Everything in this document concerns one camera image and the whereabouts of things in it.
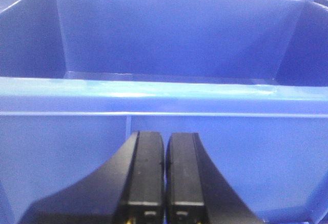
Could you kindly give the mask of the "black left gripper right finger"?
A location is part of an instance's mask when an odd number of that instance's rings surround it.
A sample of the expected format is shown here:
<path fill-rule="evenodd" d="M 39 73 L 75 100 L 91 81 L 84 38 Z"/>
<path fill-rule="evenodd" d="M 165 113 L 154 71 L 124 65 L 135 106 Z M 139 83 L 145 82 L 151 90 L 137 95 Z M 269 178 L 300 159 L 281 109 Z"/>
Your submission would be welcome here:
<path fill-rule="evenodd" d="M 198 133 L 173 133 L 166 154 L 168 223 L 263 223 L 207 154 Z"/>

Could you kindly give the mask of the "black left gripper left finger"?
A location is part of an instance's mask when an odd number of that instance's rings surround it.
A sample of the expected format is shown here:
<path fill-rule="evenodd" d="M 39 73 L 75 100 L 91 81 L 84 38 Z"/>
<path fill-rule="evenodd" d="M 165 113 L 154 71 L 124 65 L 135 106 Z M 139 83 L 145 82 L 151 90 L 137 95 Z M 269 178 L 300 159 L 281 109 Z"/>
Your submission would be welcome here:
<path fill-rule="evenodd" d="M 34 202 L 25 223 L 162 223 L 164 148 L 161 134 L 138 131 L 98 169 Z"/>

